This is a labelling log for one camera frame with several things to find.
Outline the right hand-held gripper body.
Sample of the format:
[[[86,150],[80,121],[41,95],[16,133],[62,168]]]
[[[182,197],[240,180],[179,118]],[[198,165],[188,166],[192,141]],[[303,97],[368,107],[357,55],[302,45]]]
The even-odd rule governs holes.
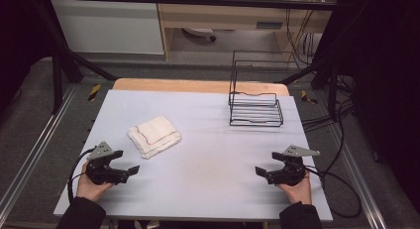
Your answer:
[[[316,157],[320,152],[290,145],[281,154],[285,156],[284,167],[281,170],[267,172],[265,179],[268,184],[298,184],[305,176],[303,157]]]

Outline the black curtain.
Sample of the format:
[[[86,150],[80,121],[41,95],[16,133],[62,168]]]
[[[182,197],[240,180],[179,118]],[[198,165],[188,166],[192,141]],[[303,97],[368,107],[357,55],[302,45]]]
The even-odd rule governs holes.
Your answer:
[[[356,83],[354,100],[379,158],[420,212],[420,0],[338,0],[318,47],[343,31],[339,73]]]
[[[31,66],[51,51],[28,0],[0,0],[0,115]]]

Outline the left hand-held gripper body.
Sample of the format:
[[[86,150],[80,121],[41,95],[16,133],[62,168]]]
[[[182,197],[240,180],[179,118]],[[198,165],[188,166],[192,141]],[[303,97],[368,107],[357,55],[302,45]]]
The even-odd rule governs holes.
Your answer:
[[[128,171],[110,167],[110,163],[113,161],[110,156],[113,152],[115,151],[106,142],[101,142],[87,157],[88,165],[85,173],[95,184],[127,182]]]

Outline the white towel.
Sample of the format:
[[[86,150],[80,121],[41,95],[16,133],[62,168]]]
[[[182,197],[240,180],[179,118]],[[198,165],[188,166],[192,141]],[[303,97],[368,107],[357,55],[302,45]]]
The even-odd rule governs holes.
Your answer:
[[[180,133],[164,116],[129,128],[128,136],[147,160],[181,141]]]

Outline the wooden desk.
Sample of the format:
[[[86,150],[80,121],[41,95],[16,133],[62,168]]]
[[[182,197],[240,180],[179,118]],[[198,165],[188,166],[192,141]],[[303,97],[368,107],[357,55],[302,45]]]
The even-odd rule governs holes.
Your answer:
[[[301,1],[335,3],[338,0]],[[227,6],[159,4],[157,9],[166,57],[170,57],[173,32],[181,28],[272,31],[280,50],[296,55],[301,37],[307,33],[322,34],[331,16],[329,11]]]

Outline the yellow black floor tape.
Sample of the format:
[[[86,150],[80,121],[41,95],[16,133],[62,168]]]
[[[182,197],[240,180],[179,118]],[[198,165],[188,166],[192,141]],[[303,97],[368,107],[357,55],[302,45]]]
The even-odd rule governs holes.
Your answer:
[[[94,99],[95,99],[98,91],[100,90],[100,88],[101,88],[101,84],[95,84],[92,87],[92,90],[91,90],[91,92],[90,92],[90,94],[88,96],[88,101],[94,101]]]
[[[311,104],[318,104],[318,101],[316,99],[311,99],[307,96],[307,93],[305,90],[301,90],[301,100],[303,102],[309,102]]]

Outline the chair base with caster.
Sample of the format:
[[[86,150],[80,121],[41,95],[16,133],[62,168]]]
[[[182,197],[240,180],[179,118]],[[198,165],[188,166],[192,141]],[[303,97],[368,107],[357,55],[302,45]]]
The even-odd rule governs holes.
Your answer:
[[[212,29],[183,28],[183,31],[197,37],[208,38],[211,42],[215,42],[217,40]]]

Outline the white cabinet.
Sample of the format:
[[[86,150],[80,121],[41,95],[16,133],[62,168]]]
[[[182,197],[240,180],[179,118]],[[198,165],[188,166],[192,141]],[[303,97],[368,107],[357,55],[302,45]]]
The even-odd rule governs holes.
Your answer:
[[[52,0],[69,47],[80,53],[164,53],[156,4]]]

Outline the aluminium rail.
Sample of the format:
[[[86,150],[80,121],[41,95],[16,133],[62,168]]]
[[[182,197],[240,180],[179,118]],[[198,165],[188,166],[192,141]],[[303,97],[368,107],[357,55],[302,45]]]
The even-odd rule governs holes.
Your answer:
[[[62,97],[63,103],[58,110],[52,114],[46,127],[31,148],[28,156],[18,170],[12,183],[8,187],[5,195],[0,200],[0,225],[4,224],[17,199],[22,193],[27,181],[29,180],[34,168],[42,157],[46,147],[51,140],[55,129],[59,125],[63,115],[66,113],[68,106],[73,99],[74,92],[78,89],[78,84],[71,84]]]
[[[350,148],[345,142],[344,131],[340,129],[338,125],[330,127],[332,134],[334,135],[335,141],[339,146],[340,158],[342,159],[347,173],[350,177],[353,187],[358,193],[364,214],[371,229],[387,229],[387,225],[383,216],[368,188],[368,184],[360,170],[355,158],[350,152]]]

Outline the black metal frame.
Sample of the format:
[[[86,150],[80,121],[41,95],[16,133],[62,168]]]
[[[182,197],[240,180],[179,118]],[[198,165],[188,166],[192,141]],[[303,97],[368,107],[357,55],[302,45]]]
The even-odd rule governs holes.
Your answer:
[[[82,65],[103,76],[107,80],[117,80],[105,70],[97,67],[84,57],[76,54],[66,43],[63,33],[59,30],[60,24],[55,23],[47,11],[46,2],[48,0],[32,0],[34,8],[45,24],[50,37],[52,38],[52,69],[53,69],[53,89],[54,107],[56,113],[63,104],[61,73],[64,72],[67,78],[73,83],[79,83],[82,74],[76,65]],[[350,3],[340,2],[308,2],[308,1],[280,1],[280,0],[77,0],[77,1],[97,1],[97,2],[124,2],[124,3],[151,3],[151,4],[170,4],[170,5],[194,5],[194,6],[218,6],[218,7],[246,7],[246,8],[265,8],[265,9],[289,9],[289,10],[316,10],[316,11],[340,11],[352,9]]]

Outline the person's left hand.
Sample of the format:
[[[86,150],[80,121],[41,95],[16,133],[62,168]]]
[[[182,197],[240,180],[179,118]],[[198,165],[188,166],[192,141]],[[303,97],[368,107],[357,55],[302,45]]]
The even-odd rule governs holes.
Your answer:
[[[82,166],[81,176],[78,180],[76,196],[83,197],[90,201],[97,202],[100,197],[113,186],[113,183],[95,184],[86,175],[86,168],[88,163]]]

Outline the black wire rack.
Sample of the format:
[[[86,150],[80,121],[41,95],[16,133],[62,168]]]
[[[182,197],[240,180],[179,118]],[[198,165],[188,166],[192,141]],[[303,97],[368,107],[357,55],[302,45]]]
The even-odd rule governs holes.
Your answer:
[[[275,82],[280,74],[299,70],[292,52],[233,51],[228,105],[231,126],[280,127],[283,116],[277,90],[244,86],[244,82]]]

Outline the person's right hand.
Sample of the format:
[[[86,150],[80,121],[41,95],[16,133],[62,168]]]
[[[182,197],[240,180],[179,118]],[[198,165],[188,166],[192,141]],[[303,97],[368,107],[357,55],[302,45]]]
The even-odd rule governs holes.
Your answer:
[[[310,173],[306,172],[303,179],[296,185],[278,184],[277,187],[284,191],[291,204],[301,202],[302,204],[312,203]]]

